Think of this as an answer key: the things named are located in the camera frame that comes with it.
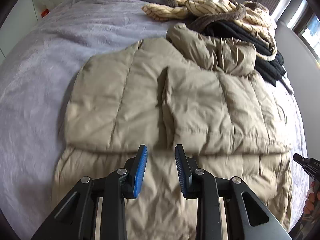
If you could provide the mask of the person's right hand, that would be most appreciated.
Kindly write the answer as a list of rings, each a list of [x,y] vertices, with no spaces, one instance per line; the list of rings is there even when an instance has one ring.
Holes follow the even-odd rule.
[[[310,189],[307,192],[305,205],[303,207],[304,214],[310,214],[314,209],[315,200],[320,200],[320,192],[315,193],[315,181],[311,183]]]

